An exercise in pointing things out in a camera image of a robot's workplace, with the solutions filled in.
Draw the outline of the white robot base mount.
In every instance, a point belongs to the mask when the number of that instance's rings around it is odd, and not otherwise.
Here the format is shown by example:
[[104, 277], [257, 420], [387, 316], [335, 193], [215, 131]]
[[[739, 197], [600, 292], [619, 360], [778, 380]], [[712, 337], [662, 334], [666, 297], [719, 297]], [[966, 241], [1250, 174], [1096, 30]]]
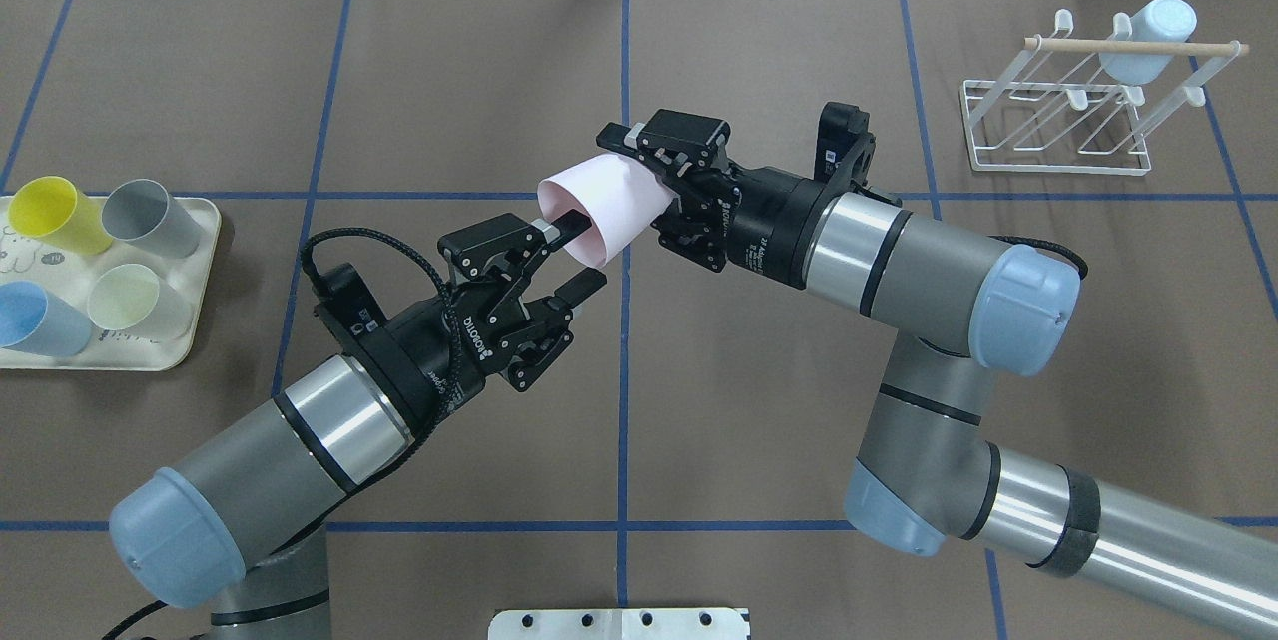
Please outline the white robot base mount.
[[510, 609], [488, 639], [750, 639], [748, 609], [731, 607]]

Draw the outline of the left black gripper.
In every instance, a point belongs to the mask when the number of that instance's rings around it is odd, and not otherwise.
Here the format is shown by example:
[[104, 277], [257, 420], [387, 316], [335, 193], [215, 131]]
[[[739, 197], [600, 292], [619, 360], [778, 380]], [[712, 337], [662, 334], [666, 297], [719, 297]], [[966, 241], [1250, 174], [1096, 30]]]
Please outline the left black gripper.
[[435, 296], [349, 341], [346, 356], [368, 372], [406, 430], [433, 430], [492, 376], [528, 390], [573, 342], [575, 309], [608, 281], [604, 273], [576, 273], [548, 296], [525, 301], [523, 295], [551, 254], [592, 227], [580, 211], [533, 222], [498, 215], [440, 240], [446, 272], [406, 243], [350, 227], [349, 236], [410, 258], [433, 284]]

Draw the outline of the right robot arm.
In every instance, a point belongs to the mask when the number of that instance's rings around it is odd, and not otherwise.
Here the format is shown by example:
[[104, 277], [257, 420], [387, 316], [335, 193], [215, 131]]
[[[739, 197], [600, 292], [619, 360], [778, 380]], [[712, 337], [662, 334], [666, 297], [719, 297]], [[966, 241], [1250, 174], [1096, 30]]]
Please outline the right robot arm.
[[1065, 247], [992, 238], [909, 211], [866, 180], [869, 116], [822, 109], [814, 171], [749, 170], [717, 118], [608, 123], [597, 146], [674, 194], [651, 221], [667, 250], [732, 264], [893, 327], [846, 491], [850, 525], [907, 554], [950, 538], [1017, 554], [1242, 637], [1275, 636], [1275, 544], [999, 448], [980, 425], [999, 374], [1054, 355], [1088, 266]]

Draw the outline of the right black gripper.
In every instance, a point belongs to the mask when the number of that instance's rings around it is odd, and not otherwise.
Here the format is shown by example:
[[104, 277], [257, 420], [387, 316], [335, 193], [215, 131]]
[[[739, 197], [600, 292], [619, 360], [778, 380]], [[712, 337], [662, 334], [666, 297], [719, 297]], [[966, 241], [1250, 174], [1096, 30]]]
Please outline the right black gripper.
[[639, 155], [675, 199], [656, 221], [659, 241], [712, 272], [727, 264], [803, 290], [823, 181], [728, 158], [731, 126], [718, 118], [657, 111], [648, 123], [607, 123], [596, 146]]

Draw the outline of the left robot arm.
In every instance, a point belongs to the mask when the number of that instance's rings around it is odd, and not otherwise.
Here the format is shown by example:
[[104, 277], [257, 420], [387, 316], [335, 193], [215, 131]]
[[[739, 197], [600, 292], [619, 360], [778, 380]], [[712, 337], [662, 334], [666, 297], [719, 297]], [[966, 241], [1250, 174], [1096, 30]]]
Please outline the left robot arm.
[[[314, 557], [325, 519], [403, 468], [489, 377], [528, 390], [570, 347], [578, 308], [607, 278], [583, 270], [548, 296], [524, 301], [523, 294], [553, 253], [590, 227], [579, 211], [461, 227], [438, 243], [449, 278], [374, 227], [307, 239], [302, 272], [339, 351], [112, 508], [116, 554], [155, 602], [109, 637], [164, 607], [248, 589], [268, 561]], [[426, 272], [435, 296], [386, 316], [351, 263], [316, 267], [314, 248], [337, 238], [394, 248]]]

